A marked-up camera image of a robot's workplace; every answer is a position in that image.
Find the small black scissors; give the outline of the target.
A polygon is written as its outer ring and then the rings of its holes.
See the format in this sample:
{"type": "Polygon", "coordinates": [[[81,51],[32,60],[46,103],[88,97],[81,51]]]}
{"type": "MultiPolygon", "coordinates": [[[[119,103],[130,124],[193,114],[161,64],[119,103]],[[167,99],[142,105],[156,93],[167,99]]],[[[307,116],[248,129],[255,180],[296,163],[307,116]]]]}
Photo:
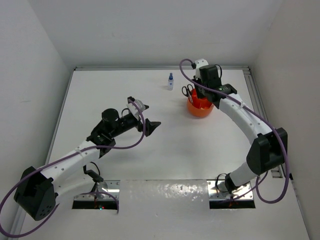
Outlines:
{"type": "Polygon", "coordinates": [[[193,93],[193,86],[191,84],[187,84],[181,88],[181,92],[185,97],[188,97],[188,100],[190,101],[191,104],[193,104],[193,99],[192,99],[192,93],[193,93]]]}

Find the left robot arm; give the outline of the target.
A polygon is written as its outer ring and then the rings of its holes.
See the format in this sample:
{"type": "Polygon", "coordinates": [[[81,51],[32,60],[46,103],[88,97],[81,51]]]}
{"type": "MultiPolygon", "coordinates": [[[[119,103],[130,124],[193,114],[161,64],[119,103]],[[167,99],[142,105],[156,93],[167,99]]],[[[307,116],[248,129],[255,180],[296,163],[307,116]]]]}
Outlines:
{"type": "Polygon", "coordinates": [[[127,104],[126,115],[119,115],[114,108],[103,111],[101,121],[75,150],[55,162],[39,168],[31,166],[22,173],[14,188],[14,201],[35,221],[40,221],[63,200],[88,193],[104,183],[98,172],[87,169],[87,164],[116,149],[115,138],[133,128],[142,137],[150,136],[161,122],[144,118],[142,112],[146,109],[147,105],[135,100],[127,104]]]}

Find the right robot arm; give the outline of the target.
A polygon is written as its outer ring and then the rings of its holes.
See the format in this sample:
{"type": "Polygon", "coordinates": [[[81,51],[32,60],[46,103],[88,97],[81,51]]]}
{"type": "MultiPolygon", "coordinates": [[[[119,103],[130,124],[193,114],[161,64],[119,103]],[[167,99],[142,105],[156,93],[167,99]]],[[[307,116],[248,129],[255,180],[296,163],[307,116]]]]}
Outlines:
{"type": "Polygon", "coordinates": [[[276,132],[250,112],[247,105],[230,85],[222,84],[222,69],[210,65],[206,60],[192,64],[195,69],[195,89],[198,96],[207,98],[217,109],[226,114],[244,133],[251,147],[245,162],[228,173],[225,180],[216,187],[224,194],[230,194],[257,176],[285,162],[288,134],[283,128],[276,132]]]}

